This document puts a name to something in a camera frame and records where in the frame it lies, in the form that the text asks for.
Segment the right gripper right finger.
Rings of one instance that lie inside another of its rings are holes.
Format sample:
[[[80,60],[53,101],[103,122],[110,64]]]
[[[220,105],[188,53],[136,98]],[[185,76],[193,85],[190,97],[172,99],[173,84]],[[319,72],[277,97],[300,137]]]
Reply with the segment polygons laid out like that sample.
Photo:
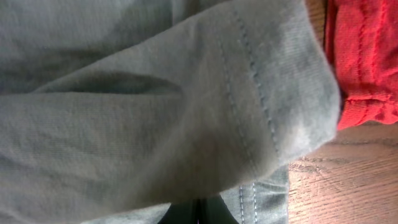
[[[238,224],[220,195],[198,201],[199,224]]]

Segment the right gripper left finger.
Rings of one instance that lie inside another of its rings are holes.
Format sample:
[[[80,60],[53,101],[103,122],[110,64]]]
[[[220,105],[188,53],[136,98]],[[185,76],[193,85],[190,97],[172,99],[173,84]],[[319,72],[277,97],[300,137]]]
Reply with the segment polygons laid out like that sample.
[[[199,201],[171,204],[158,224],[197,224]]]

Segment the light grey-green t-shirt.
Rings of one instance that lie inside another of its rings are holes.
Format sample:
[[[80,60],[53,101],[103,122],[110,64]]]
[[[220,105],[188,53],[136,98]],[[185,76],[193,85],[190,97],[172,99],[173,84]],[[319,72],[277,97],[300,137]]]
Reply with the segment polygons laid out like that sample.
[[[287,223],[340,113],[303,1],[1,2],[2,223]]]

